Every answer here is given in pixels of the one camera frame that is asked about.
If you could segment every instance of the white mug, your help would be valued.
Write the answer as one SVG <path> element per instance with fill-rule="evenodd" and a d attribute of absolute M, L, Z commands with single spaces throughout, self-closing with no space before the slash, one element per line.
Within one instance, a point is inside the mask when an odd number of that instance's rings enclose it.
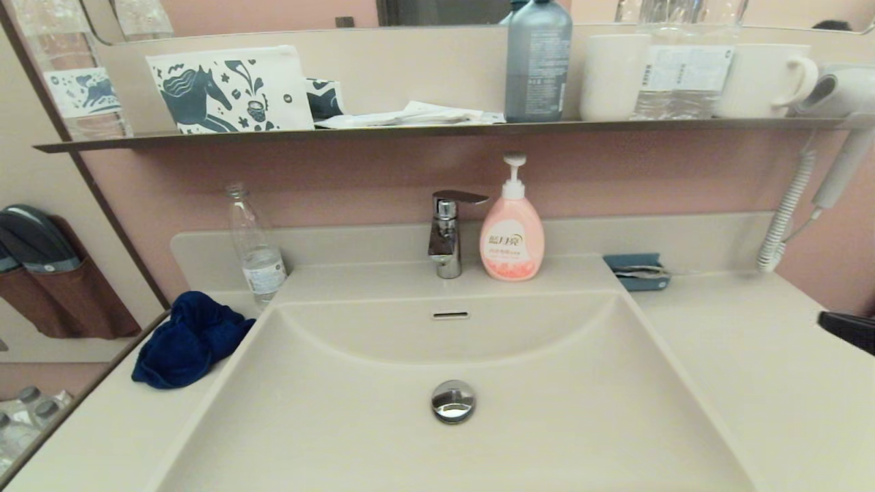
<path fill-rule="evenodd" d="M 723 118 L 782 118 L 817 83 L 811 46 L 738 45 L 714 114 Z"/>
<path fill-rule="evenodd" d="M 629 119 L 648 63 L 649 34 L 590 36 L 584 46 L 580 116 L 588 122 Z"/>

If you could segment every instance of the water bottle cap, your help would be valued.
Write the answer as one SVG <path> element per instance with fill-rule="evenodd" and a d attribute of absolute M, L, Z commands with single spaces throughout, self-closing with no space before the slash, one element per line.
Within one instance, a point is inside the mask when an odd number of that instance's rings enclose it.
<path fill-rule="evenodd" d="M 231 198 L 243 198 L 249 195 L 249 191 L 240 181 L 225 186 L 225 193 Z"/>
<path fill-rule="evenodd" d="M 29 404 L 39 398 L 39 395 L 41 394 L 39 388 L 36 386 L 28 386 L 18 392 L 18 399 L 21 400 L 22 403 Z"/>
<path fill-rule="evenodd" d="M 37 417 L 49 418 L 54 415 L 55 412 L 57 412 L 58 410 L 60 410 L 58 404 L 56 402 L 53 402 L 52 400 L 49 400 L 47 402 L 43 402 L 37 405 L 36 414 Z"/>

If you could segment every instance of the mug handle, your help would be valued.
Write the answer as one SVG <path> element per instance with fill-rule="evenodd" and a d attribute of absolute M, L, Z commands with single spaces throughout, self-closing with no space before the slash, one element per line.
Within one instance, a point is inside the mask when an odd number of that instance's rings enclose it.
<path fill-rule="evenodd" d="M 817 70 L 817 64 L 815 64 L 814 61 L 804 56 L 795 55 L 787 60 L 787 67 L 800 67 L 802 69 L 802 77 L 799 80 L 799 87 L 797 87 L 795 92 L 789 97 L 779 97 L 772 101 L 773 108 L 783 108 L 785 106 L 796 104 L 797 102 L 802 102 L 811 94 L 811 91 L 815 90 L 819 71 Z"/>

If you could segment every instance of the soap bottle label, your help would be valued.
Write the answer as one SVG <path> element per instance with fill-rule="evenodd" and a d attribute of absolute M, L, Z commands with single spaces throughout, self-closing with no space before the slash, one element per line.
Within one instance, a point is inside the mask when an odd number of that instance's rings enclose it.
<path fill-rule="evenodd" d="M 514 220 L 496 222 L 486 236 L 485 256 L 496 263 L 521 263 L 531 260 L 526 248 L 525 229 Z"/>

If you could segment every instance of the sink overflow hole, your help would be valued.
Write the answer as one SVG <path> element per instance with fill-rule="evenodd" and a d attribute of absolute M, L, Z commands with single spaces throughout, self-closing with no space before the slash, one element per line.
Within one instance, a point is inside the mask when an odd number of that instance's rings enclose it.
<path fill-rule="evenodd" d="M 431 318 L 435 321 L 467 320 L 471 318 L 471 314 L 468 311 L 448 311 L 445 313 L 432 313 Z"/>

